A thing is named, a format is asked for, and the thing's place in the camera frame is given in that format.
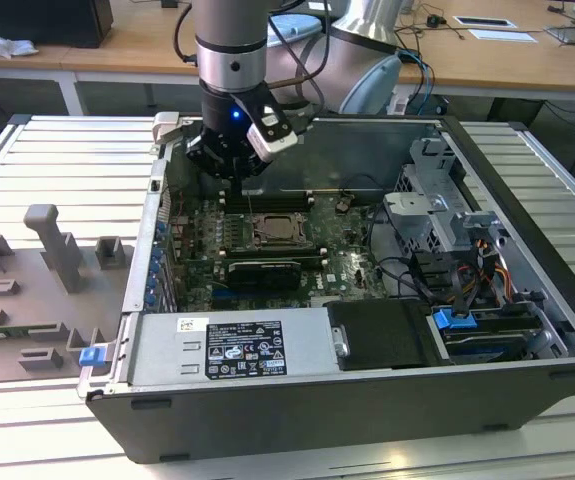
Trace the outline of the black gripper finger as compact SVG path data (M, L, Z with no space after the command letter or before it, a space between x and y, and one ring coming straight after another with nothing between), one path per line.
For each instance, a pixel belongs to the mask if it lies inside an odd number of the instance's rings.
M268 166L253 149L243 149L239 153L239 194L248 178L259 176Z
M229 136L203 128L187 144L186 156L204 173L227 181L232 195L241 195L240 149Z

